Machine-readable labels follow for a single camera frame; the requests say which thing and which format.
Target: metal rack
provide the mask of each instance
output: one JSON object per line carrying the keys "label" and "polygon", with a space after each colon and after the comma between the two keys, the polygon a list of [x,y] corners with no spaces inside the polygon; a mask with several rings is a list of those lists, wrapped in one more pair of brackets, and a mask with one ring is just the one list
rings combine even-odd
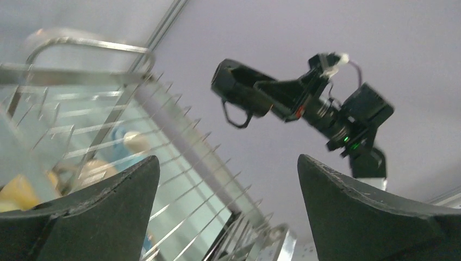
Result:
{"label": "metal rack", "polygon": [[[144,63],[129,72],[41,68],[37,58],[58,46],[131,53]],[[178,106],[180,95],[151,74],[155,57],[148,48],[52,29],[30,36],[23,50],[25,64],[0,66],[1,147],[7,155],[2,182],[24,173],[45,202],[155,154],[160,184],[146,237],[150,246],[141,260],[259,260],[263,251],[271,252],[271,260],[291,259],[296,236],[287,225],[270,226],[271,215],[261,213],[260,201],[251,200],[249,187],[242,188],[214,153],[219,146],[209,146],[208,134],[196,129],[199,120],[188,119],[190,108]],[[142,135],[148,147],[114,158],[114,148],[127,141],[112,135],[121,128]],[[103,164],[86,169],[97,160]],[[49,172],[59,177],[56,188]]]}

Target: robotic arm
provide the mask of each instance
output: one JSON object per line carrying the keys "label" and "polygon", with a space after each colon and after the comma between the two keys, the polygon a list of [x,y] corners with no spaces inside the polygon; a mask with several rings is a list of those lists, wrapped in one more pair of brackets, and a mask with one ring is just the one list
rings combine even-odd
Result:
{"label": "robotic arm", "polygon": [[[359,88],[343,103],[322,96],[338,67],[350,63],[359,71]],[[360,68],[345,54],[320,53],[309,59],[310,70],[294,80],[276,80],[238,61],[226,59],[217,67],[211,89],[221,97],[227,121],[246,128],[252,117],[272,111],[284,122],[304,119],[329,139],[327,148],[343,149],[354,178],[386,179],[384,153],[375,146],[378,127],[394,108],[369,84],[362,83]],[[243,124],[232,121],[226,103],[244,110]]]}

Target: black loop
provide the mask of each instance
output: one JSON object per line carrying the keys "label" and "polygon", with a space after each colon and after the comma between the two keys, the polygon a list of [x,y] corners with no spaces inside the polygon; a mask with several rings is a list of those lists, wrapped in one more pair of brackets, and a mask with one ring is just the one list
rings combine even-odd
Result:
{"label": "black loop", "polygon": [[243,124],[239,125],[238,123],[235,123],[234,121],[232,121],[229,118],[229,114],[227,113],[227,108],[226,108],[226,101],[221,100],[221,103],[222,103],[222,109],[224,110],[224,116],[226,117],[226,121],[229,124],[231,124],[232,126],[234,126],[235,128],[238,128],[238,129],[244,129],[244,128],[248,127],[248,124],[250,124],[251,118],[253,117],[252,112],[247,111],[246,112],[246,121]]}

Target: light blue object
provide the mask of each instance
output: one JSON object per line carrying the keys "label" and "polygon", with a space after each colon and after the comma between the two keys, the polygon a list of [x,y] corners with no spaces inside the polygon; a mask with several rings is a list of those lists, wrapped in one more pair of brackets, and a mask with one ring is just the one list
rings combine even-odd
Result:
{"label": "light blue object", "polygon": [[[116,126],[112,130],[110,137],[112,138],[112,141],[123,140],[125,134],[127,134],[125,128],[123,128],[122,126]],[[145,158],[145,156],[136,156],[129,160],[123,160],[124,158],[133,155],[131,151],[125,146],[123,141],[117,141],[114,145],[112,145],[112,149],[112,162],[118,171],[124,171]]]}

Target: wire rack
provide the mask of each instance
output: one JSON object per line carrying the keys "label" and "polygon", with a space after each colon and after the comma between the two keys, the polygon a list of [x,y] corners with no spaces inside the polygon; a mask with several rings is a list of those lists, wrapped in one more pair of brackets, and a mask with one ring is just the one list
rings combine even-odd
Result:
{"label": "wire rack", "polygon": [[[128,53],[143,63],[130,72],[36,63],[63,46]],[[209,133],[196,130],[199,120],[188,119],[190,107],[178,109],[180,95],[151,74],[155,57],[147,48],[52,29],[31,35],[22,50],[25,64],[0,66],[0,185],[21,173],[46,202],[153,154],[160,160],[160,183],[154,205],[146,206],[152,215],[140,260],[291,260],[296,236],[285,224],[271,227],[272,215],[261,216],[250,187],[228,174],[215,154],[219,146],[209,146]],[[184,158],[191,153],[194,162]],[[201,171],[204,163],[207,171]]]}

